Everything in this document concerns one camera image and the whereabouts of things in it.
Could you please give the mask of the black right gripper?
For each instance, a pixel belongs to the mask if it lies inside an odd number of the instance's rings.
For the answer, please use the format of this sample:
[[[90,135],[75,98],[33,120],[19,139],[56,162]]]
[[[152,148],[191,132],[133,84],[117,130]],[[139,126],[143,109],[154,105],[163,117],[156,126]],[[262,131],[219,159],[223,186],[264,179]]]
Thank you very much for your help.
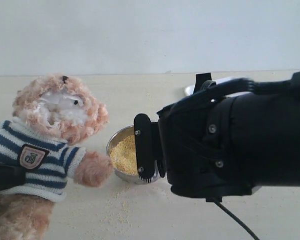
[[[242,166],[253,111],[249,100],[225,99],[181,110],[171,104],[157,113],[164,172],[175,195],[221,198],[254,193],[255,185]],[[145,113],[134,118],[134,136],[139,178],[152,182],[151,120]]]

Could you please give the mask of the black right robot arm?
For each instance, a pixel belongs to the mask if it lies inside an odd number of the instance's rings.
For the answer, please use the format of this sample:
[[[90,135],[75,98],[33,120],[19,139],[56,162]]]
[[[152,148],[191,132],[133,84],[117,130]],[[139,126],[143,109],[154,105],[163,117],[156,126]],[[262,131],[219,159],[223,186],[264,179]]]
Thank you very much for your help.
[[[140,179],[157,173],[174,194],[207,201],[300,187],[300,71],[276,82],[197,74],[193,93],[157,114],[134,118]]]

